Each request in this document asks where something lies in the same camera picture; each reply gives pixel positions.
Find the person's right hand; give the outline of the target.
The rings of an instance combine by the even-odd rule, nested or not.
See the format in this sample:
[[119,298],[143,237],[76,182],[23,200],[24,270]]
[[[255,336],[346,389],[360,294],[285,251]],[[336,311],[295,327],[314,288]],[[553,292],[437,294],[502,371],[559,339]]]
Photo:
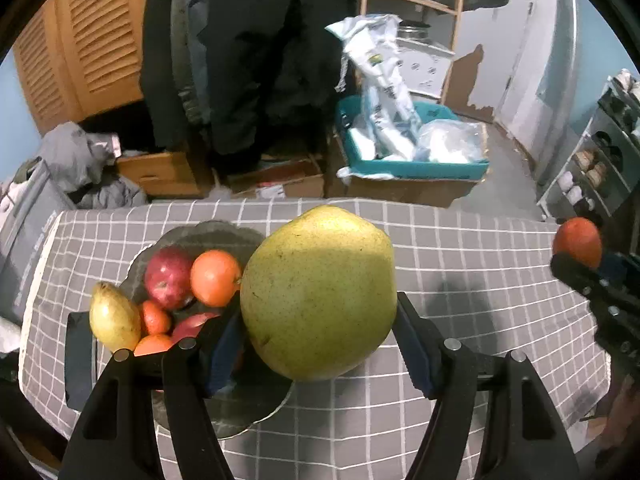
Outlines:
[[624,378],[620,391],[599,437],[604,452],[631,450],[639,446],[639,383],[630,375]]

